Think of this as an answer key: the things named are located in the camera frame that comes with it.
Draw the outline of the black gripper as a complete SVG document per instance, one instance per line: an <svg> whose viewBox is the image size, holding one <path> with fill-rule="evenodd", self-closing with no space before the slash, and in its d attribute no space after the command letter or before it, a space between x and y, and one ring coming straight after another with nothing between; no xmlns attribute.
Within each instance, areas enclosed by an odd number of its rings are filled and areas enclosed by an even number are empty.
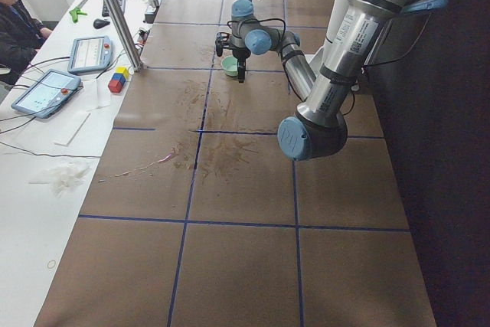
<svg viewBox="0 0 490 327"><path fill-rule="evenodd" d="M250 57L251 52L246 47L236 47L232 50L232 55L237 59L237 79L241 83L245 81L246 60Z"/></svg>

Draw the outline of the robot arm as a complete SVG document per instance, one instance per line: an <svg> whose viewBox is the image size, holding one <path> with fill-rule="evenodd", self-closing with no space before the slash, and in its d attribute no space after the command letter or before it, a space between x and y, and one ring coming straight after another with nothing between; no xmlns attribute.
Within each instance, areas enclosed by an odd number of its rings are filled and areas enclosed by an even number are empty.
<svg viewBox="0 0 490 327"><path fill-rule="evenodd" d="M393 18L427 13L445 7L448 1L335 0L325 42L308 59L297 34L266 26L255 17L251 0L236 0L231 7L230 33L219 34L215 47L217 52L232 51L239 78L244 78L251 54L276 52L300 97L294 116L279 124L279 146L295 161L326 157L346 143L348 130L341 105L374 54L381 32Z"/></svg>

